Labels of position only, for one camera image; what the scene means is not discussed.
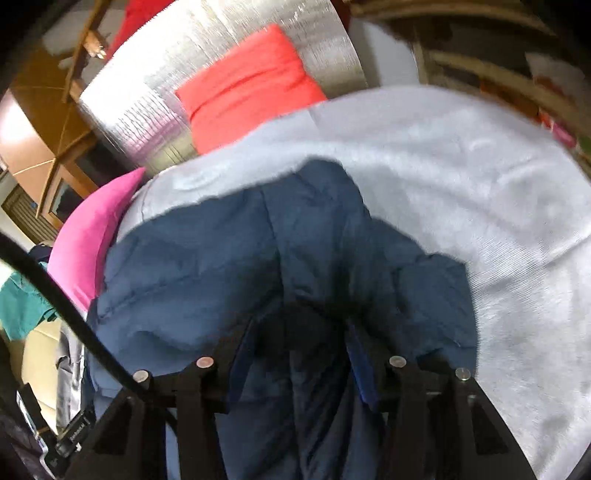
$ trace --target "teal cloth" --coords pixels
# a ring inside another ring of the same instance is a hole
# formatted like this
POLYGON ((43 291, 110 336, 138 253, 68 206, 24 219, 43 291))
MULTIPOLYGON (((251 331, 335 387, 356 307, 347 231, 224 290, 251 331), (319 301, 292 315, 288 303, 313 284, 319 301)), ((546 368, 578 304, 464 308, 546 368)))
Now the teal cloth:
POLYGON ((19 272, 0 288, 0 322, 10 340, 22 340, 43 320, 55 319, 55 308, 19 272))

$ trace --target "pink pillow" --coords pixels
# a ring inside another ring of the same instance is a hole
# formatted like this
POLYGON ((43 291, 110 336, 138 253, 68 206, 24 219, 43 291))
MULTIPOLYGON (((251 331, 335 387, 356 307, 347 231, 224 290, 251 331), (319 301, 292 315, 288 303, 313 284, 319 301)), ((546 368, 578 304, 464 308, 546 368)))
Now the pink pillow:
POLYGON ((84 311, 102 290, 107 250, 144 171, 138 168, 98 189, 72 212, 57 235, 47 272, 84 311))

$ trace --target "light gray blanket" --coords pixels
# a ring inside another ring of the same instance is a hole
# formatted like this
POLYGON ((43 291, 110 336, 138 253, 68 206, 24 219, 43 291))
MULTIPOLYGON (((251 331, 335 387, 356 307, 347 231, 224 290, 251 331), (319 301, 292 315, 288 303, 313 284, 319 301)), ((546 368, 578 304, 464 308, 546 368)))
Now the light gray blanket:
POLYGON ((564 480, 591 440, 591 186, 512 112, 427 87, 331 100, 162 172, 118 238, 311 156, 341 162, 373 216, 467 264, 478 380, 538 478, 564 480))

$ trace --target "white wall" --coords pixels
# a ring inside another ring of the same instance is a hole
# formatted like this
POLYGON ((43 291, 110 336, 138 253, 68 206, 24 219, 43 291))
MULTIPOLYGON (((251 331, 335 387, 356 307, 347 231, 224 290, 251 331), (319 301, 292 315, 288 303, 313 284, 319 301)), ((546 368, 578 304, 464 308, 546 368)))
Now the white wall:
MULTIPOLYGON (((10 192, 12 192, 16 185, 17 181, 9 173, 4 176, 2 180, 0 180, 0 205, 4 203, 4 200, 6 200, 6 197, 8 194, 10 194, 10 192)), ((21 246, 21 248, 24 248, 27 251, 29 251, 33 245, 35 245, 30 240, 30 238, 21 232, 19 227, 17 227, 14 222, 10 220, 2 208, 0 208, 0 231, 4 233, 4 235, 13 239, 21 246)), ((11 273, 12 269, 0 260, 0 286, 10 276, 11 273)))
POLYGON ((389 26, 353 17, 349 38, 369 88, 419 85, 413 52, 405 41, 394 36, 389 26))

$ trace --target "blue jacket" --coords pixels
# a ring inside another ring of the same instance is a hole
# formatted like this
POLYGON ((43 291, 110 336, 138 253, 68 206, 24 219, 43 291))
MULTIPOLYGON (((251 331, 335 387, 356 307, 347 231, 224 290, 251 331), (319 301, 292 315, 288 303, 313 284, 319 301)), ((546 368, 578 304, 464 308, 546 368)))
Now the blue jacket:
MULTIPOLYGON (((179 371, 254 311, 261 344, 216 419, 230 479, 371 479, 384 424, 359 399, 347 318, 393 354, 475 368, 465 268, 370 217, 340 165, 172 210, 111 248, 90 316, 129 371, 179 371)), ((98 413, 119 390, 94 361, 98 413)), ((178 477, 170 436, 168 468, 178 477)))

